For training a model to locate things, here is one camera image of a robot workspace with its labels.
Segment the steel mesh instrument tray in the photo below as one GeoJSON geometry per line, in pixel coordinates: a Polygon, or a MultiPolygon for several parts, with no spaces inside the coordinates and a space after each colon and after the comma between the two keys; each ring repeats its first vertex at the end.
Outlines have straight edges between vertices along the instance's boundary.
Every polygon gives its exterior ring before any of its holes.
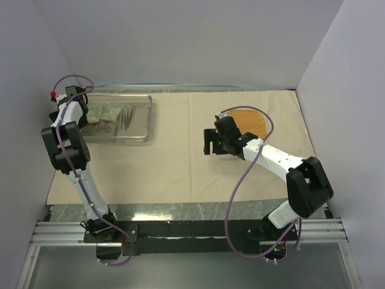
{"type": "Polygon", "coordinates": [[[88,124],[80,129],[87,143],[131,145],[150,140],[150,95],[93,93],[88,96],[88,124]]]}

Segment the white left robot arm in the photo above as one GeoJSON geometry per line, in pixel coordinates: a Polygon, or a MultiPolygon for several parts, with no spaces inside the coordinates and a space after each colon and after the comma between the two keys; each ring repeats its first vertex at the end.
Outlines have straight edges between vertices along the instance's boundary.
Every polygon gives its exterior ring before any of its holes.
{"type": "Polygon", "coordinates": [[[90,151],[80,132],[87,122],[88,98],[86,90],[76,86],[66,87],[66,93],[51,93],[57,110],[49,115],[52,125],[41,131],[49,159],[54,169],[72,182],[87,214],[81,222],[86,233],[114,241],[120,233],[116,218],[101,197],[90,172],[90,151]]]}

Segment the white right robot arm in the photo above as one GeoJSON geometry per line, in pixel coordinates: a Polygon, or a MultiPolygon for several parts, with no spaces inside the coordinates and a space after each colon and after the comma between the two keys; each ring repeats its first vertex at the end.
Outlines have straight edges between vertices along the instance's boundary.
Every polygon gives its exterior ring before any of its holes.
{"type": "Polygon", "coordinates": [[[203,130],[204,154],[231,154],[251,162],[233,189],[226,219],[241,182],[256,164],[282,179],[287,189],[288,199],[265,216],[263,233],[270,240],[278,239],[286,225],[310,217],[334,196],[325,170],[316,157],[296,157],[266,144],[264,139],[250,132],[242,134],[234,118],[228,115],[217,117],[214,125],[213,129],[203,130]]]}

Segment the orange woven bamboo tray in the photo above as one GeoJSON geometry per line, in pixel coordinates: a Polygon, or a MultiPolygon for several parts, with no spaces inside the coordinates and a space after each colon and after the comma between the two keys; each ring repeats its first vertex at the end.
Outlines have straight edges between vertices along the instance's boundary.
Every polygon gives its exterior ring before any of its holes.
{"type": "Polygon", "coordinates": [[[268,127],[265,116],[262,113],[252,109],[230,110],[227,113],[234,118],[241,134],[250,132],[259,138],[265,138],[267,136],[268,127]]]}

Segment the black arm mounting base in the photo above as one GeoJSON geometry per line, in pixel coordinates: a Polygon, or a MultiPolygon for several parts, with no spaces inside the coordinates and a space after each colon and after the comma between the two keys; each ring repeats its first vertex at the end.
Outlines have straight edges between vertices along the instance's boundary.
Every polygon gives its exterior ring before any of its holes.
{"type": "Polygon", "coordinates": [[[96,255],[103,260],[119,255],[229,252],[229,240],[244,254],[260,254],[279,238],[297,239],[295,228],[277,229],[264,220],[118,221],[117,226],[125,233],[107,228],[84,234],[84,242],[95,244],[96,255]]]}

